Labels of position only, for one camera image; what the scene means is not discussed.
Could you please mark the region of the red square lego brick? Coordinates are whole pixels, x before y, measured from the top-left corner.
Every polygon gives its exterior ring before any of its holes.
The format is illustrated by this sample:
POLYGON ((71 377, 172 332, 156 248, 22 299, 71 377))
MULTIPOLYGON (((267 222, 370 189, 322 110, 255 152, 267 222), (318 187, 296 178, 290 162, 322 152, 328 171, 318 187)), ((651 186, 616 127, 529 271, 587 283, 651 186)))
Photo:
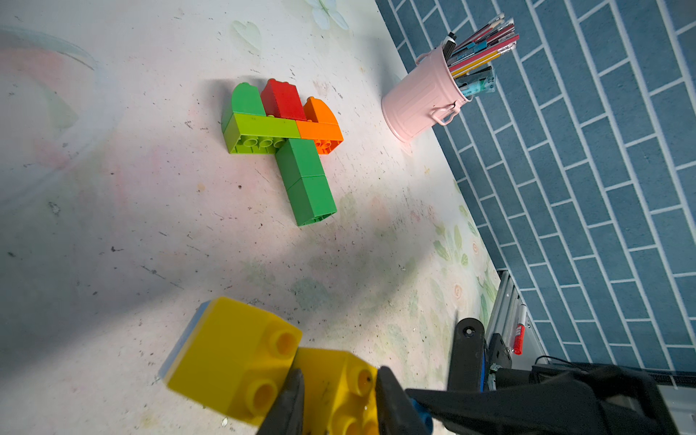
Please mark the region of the red square lego brick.
POLYGON ((267 116, 294 121, 306 120, 304 107, 295 85, 271 78, 260 96, 267 116))

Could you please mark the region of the orange long lego brick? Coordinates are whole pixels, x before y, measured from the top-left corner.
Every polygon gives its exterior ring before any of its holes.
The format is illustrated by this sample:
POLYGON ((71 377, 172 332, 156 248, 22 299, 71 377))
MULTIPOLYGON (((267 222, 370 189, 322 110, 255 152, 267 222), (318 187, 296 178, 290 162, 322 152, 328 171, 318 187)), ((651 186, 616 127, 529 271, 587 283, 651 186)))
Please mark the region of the orange long lego brick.
POLYGON ((320 155, 328 155, 343 141, 344 137, 337 124, 315 123, 314 121, 296 121, 300 138, 315 143, 320 155))

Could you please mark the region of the yellow lego brick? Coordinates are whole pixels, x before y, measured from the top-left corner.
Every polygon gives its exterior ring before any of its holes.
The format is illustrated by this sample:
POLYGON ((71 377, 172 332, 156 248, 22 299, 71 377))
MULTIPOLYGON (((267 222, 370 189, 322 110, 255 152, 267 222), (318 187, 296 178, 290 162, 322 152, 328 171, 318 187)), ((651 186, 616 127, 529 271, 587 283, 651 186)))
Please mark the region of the yellow lego brick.
POLYGON ((339 350, 301 347, 292 365, 304 375, 304 434, 377 434, 377 369, 339 350))
POLYGON ((302 336, 277 315, 218 297, 163 382, 208 409, 259 426, 286 380, 302 336))

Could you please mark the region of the small orange lego brick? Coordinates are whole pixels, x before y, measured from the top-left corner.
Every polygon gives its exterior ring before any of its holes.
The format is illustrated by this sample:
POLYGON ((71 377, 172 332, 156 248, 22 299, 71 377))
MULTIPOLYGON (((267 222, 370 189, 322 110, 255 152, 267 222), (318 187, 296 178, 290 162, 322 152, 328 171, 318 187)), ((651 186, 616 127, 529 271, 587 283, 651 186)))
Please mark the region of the small orange lego brick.
POLYGON ((337 125, 338 121, 327 104, 315 97, 309 97, 304 104, 304 116, 313 123, 337 125))

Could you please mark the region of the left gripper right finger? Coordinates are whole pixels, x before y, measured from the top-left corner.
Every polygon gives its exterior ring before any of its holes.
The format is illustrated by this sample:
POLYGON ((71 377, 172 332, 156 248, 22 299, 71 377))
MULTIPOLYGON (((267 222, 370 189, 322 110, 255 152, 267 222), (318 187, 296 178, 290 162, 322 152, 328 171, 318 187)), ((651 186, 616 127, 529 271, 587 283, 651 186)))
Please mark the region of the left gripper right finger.
POLYGON ((387 366, 378 369, 375 396, 378 426, 382 435, 428 434, 409 397, 387 366))

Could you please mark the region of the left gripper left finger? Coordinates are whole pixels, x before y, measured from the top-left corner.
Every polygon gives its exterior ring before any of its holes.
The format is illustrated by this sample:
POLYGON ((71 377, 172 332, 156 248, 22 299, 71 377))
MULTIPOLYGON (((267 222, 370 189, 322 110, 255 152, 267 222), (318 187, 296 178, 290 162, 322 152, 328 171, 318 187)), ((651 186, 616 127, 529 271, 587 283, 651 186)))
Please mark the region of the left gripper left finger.
POLYGON ((305 390, 302 371, 292 369, 256 435, 302 435, 305 390))

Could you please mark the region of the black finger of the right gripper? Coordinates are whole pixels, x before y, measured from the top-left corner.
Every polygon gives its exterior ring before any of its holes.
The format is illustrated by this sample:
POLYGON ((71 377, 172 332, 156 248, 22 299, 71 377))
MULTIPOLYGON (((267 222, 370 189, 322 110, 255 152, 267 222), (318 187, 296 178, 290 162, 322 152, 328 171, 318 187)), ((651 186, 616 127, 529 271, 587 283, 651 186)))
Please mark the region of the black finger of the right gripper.
POLYGON ((407 395, 457 434, 675 434, 657 383, 643 372, 602 366, 559 371, 495 391, 407 395))

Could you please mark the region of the green square lego brick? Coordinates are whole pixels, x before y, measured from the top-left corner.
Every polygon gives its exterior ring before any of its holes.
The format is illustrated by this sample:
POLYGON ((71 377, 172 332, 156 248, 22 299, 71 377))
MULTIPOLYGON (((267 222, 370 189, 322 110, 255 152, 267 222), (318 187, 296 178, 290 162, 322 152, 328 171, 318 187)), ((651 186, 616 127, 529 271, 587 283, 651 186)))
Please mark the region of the green square lego brick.
POLYGON ((230 123, 241 132, 252 132, 258 121, 266 117, 266 111, 257 87, 249 83, 237 85, 222 112, 221 129, 226 131, 230 123))

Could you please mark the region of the lime long lego brick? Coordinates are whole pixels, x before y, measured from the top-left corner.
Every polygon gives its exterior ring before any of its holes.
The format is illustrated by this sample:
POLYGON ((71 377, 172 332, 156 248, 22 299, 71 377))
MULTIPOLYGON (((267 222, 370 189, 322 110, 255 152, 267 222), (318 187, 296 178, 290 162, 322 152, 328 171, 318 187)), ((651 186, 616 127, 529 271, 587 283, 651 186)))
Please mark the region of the lime long lego brick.
POLYGON ((230 154, 276 154, 288 139, 299 139, 297 123, 269 116, 235 113, 223 129, 230 154))

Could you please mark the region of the light blue long lego brick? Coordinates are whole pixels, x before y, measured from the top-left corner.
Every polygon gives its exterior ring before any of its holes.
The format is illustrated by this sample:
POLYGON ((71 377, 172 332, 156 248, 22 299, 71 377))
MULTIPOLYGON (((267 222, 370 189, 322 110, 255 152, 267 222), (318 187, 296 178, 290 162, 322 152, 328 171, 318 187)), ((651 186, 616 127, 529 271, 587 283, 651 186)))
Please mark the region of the light blue long lego brick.
POLYGON ((208 300, 205 303, 202 303, 196 310, 195 314, 193 315, 192 319, 190 319, 190 322, 188 323, 187 327, 185 328, 184 332, 182 333, 181 337, 179 338, 178 342, 174 345, 172 348, 171 352, 169 353, 168 357, 164 361, 163 365, 161 368, 159 368, 158 371, 158 380, 163 380, 168 371, 170 371, 170 368, 172 367, 172 364, 174 364, 176 358, 179 356, 181 353, 184 345, 190 338, 191 334, 193 333, 195 327, 197 326, 199 320, 203 316, 204 312, 208 308, 208 305, 211 303, 211 300, 208 300))

